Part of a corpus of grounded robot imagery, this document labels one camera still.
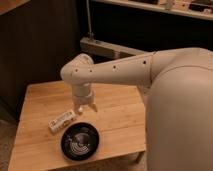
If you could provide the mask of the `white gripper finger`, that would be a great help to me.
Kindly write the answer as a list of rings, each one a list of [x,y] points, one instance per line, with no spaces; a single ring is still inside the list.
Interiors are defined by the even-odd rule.
[[[97,106],[96,104],[91,104],[90,107],[95,111],[95,112],[98,112],[98,109],[97,109]]]
[[[79,115],[81,115],[82,113],[83,113],[83,108],[80,106],[80,107],[77,107],[76,109],[75,109],[75,112],[76,112],[76,114],[79,114]]]

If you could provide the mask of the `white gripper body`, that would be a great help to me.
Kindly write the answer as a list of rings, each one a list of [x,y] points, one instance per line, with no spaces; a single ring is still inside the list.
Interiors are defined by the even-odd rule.
[[[89,105],[94,102],[94,93],[90,83],[73,85],[72,97],[74,106],[80,108],[82,105]]]

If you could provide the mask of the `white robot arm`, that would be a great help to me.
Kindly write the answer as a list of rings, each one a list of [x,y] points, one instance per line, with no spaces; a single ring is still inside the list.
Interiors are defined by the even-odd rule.
[[[149,88],[161,75],[178,68],[213,70],[213,51],[197,47],[161,50],[99,64],[81,53],[61,68],[60,76],[71,86],[74,111],[81,114],[84,105],[97,110],[92,83]]]

